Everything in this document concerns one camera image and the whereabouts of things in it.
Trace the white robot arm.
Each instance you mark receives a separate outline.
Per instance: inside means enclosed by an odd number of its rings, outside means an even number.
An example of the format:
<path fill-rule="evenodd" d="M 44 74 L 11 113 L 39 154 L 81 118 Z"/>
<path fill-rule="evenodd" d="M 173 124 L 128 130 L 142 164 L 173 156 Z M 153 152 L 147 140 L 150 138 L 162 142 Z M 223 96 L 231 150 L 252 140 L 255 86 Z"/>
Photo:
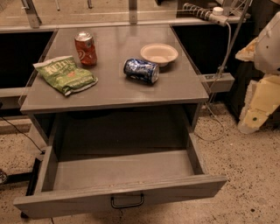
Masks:
<path fill-rule="evenodd" d="M 238 123 L 241 133 L 251 134 L 280 106 L 280 12 L 235 57 L 253 61 L 255 69 L 264 73 L 259 81 L 248 84 Z"/>

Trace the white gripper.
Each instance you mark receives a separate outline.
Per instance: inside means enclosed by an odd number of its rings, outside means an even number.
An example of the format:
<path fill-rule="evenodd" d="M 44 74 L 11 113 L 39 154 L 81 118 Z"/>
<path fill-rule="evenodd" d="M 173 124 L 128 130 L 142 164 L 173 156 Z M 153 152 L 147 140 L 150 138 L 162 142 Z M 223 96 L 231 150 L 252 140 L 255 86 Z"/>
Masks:
<path fill-rule="evenodd" d="M 238 130 L 243 134 L 258 131 L 280 106 L 280 11 L 235 57 L 254 61 L 255 68 L 266 73 L 259 81 L 252 80 L 245 94 Z"/>

